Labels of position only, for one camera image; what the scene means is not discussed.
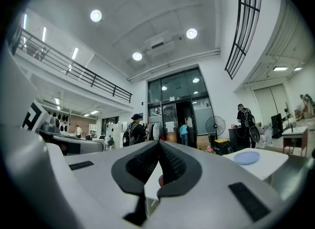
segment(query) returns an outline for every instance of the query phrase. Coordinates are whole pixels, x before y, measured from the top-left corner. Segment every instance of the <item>electric fan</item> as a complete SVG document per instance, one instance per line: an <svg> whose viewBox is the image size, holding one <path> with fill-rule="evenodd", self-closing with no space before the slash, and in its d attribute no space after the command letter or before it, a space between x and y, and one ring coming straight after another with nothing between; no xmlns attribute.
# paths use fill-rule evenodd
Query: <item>electric fan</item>
<svg viewBox="0 0 315 229"><path fill-rule="evenodd" d="M206 130L209 134L215 133L217 139L225 130L225 122L219 116L212 116L206 122Z"/></svg>

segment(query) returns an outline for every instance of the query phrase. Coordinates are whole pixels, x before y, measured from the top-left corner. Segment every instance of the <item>ceiling pipe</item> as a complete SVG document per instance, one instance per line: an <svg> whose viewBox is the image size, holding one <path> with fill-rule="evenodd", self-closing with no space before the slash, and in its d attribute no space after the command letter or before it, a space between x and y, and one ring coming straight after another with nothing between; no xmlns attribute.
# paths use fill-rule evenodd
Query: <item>ceiling pipe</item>
<svg viewBox="0 0 315 229"><path fill-rule="evenodd" d="M151 68L149 70L146 70L138 75L135 75L131 78L128 79L129 82L134 82L134 81L138 81L138 80L141 80L141 79L144 79L145 77L148 77L166 67L171 67L171 66L174 66L174 65L179 65L179 64L182 64L182 63L185 63L185 62L188 62L188 61L191 61L191 60L195 60L195 59L199 59L199 58L204 58L204 57L210 57L210 56L215 56L215 55L219 55L220 54L220 49L215 49L215 50L211 50L211 51L206 51L206 52L202 52L202 53L198 53L198 54L194 54L194 55L190 55L190 56L187 56L187 57L183 57L183 58L179 58L179 59L175 59L175 60L172 60L172 61L169 61L165 64L162 64L162 65L158 65L154 68Z"/></svg>

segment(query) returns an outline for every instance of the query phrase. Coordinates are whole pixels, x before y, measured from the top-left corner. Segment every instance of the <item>black rectangular strip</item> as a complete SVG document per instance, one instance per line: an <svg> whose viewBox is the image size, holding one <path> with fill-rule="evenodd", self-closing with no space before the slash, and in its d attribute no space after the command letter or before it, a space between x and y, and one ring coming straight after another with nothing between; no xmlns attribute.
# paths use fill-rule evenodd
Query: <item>black rectangular strip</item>
<svg viewBox="0 0 315 229"><path fill-rule="evenodd" d="M270 210L243 183L231 184L228 187L254 222L270 213Z"/></svg>
<svg viewBox="0 0 315 229"><path fill-rule="evenodd" d="M77 170L77 169L86 168L86 167L92 166L92 165L94 165L93 162L86 161L86 162L82 162L82 163L78 163L78 164L70 164L69 167L71 170Z"/></svg>

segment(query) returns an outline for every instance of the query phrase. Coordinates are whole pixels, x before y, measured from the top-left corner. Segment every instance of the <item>person in white shirt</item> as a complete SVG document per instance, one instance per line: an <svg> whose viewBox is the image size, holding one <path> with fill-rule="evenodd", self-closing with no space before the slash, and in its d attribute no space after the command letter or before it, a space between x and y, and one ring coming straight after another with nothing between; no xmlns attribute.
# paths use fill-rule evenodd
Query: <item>person in white shirt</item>
<svg viewBox="0 0 315 229"><path fill-rule="evenodd" d="M75 132L75 134L77 135L77 138L81 138L81 134L82 134L82 129L79 127L79 125L76 125L77 127L77 131Z"/></svg>

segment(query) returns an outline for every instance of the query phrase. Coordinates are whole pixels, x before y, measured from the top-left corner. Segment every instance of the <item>balcony railing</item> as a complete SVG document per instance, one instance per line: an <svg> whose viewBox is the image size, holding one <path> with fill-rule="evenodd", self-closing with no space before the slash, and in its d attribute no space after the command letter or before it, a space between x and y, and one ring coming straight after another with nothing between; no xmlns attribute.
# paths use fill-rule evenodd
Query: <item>balcony railing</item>
<svg viewBox="0 0 315 229"><path fill-rule="evenodd" d="M225 70L233 79L241 67L254 36L261 0L238 0L237 25Z"/></svg>
<svg viewBox="0 0 315 229"><path fill-rule="evenodd" d="M130 103L131 93L60 53L26 30L22 31L19 48L49 67L99 91Z"/></svg>

